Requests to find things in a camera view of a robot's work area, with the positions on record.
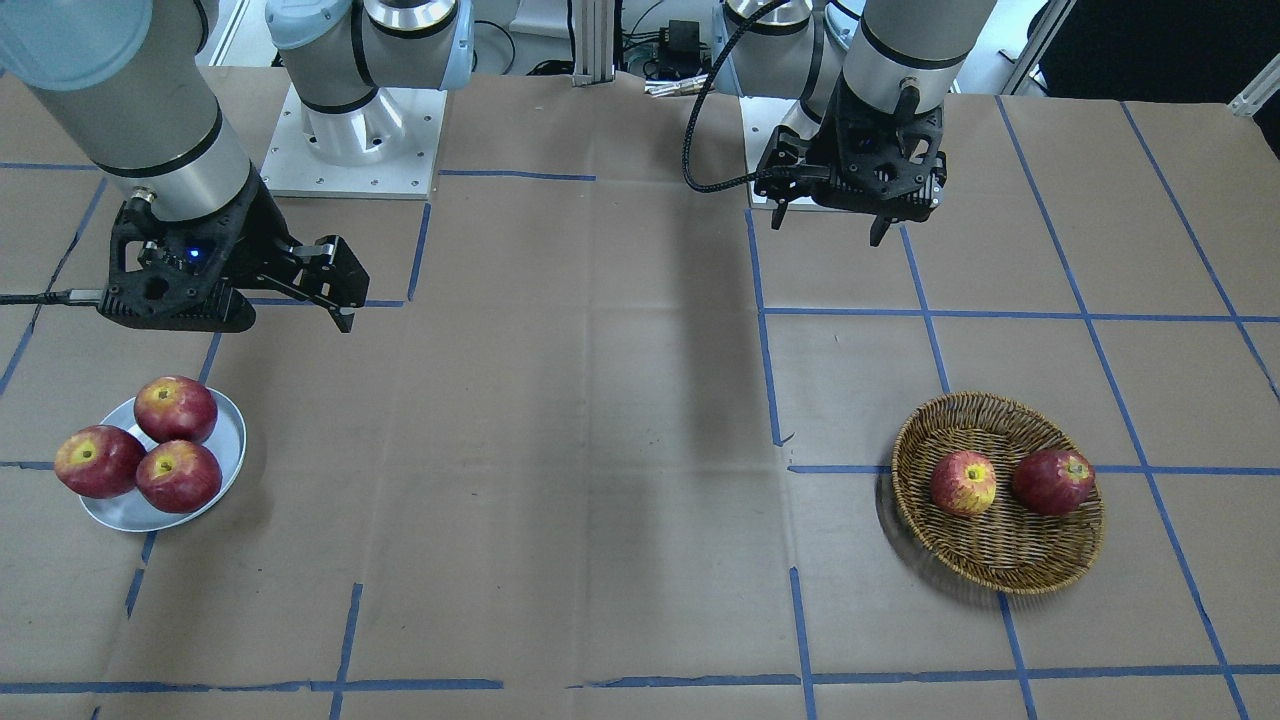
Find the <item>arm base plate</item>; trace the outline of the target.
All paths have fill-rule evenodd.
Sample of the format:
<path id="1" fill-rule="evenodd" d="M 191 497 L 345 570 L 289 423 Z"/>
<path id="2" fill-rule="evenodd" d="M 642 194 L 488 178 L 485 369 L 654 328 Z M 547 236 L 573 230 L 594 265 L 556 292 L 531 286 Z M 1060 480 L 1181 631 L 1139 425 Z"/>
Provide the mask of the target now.
<path id="1" fill-rule="evenodd" d="M 795 97 L 744 96 L 739 100 L 739 105 L 744 156 L 749 172 L 782 164 L 782 160 L 777 159 L 780 127 L 796 136 L 813 136 L 819 129 L 819 122 L 813 120 Z"/>
<path id="2" fill-rule="evenodd" d="M 428 200 L 448 94 L 380 88 L 342 114 L 289 88 L 261 177 L 278 197 Z"/>

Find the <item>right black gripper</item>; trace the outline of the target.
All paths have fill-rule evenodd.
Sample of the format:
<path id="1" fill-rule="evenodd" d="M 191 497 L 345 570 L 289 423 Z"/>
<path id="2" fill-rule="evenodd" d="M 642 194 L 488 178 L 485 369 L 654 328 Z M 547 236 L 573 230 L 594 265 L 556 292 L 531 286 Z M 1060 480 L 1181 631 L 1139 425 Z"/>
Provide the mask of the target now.
<path id="1" fill-rule="evenodd" d="M 294 240 L 257 170 L 220 210 L 163 222 L 159 196 L 137 188 L 111 227 L 99 314 L 143 331 L 238 333 L 256 319 L 244 290 L 269 290 L 325 309 L 352 332 L 369 274 L 344 238 Z"/>

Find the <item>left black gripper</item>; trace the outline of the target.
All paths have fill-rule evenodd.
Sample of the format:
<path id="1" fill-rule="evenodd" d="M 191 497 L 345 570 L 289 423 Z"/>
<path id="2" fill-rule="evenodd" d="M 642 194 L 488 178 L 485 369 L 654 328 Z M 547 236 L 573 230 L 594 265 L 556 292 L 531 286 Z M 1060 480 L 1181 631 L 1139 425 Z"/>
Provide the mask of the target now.
<path id="1" fill-rule="evenodd" d="M 874 215 L 869 245 L 877 249 L 896 222 L 925 222 L 941 204 L 947 179 L 940 143 L 943 111 L 925 109 L 918 79 L 888 85 L 887 110 L 874 108 L 838 79 L 826 117 L 810 140 L 778 128 L 780 167 L 756 170 L 754 191 L 774 201 L 771 228 L 780 231 L 790 202 Z"/>

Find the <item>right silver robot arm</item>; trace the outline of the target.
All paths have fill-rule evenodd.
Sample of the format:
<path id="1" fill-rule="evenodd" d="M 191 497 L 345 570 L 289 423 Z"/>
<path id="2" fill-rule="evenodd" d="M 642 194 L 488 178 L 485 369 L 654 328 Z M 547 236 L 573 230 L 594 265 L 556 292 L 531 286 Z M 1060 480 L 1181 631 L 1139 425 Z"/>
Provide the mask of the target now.
<path id="1" fill-rule="evenodd" d="M 296 240 L 201 76 L 212 1 L 5 1 L 3 69 L 124 193 L 100 290 L 3 297 L 92 306 L 134 329 L 242 332 L 250 290 L 352 328 L 369 274 L 338 234 Z M 393 88 L 463 87 L 468 1 L 270 1 L 265 20 L 300 100 L 303 141 L 328 167 L 410 149 Z"/>

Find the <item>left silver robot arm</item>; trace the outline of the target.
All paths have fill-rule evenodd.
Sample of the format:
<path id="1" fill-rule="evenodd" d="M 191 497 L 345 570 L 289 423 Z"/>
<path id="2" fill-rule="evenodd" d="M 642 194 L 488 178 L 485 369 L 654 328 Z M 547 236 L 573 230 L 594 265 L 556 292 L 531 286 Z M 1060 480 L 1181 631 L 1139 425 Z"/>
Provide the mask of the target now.
<path id="1" fill-rule="evenodd" d="M 945 99 L 991 1 L 723 1 L 716 78 L 748 100 L 748 184 L 772 205 L 872 217 L 869 240 L 941 205 Z"/>

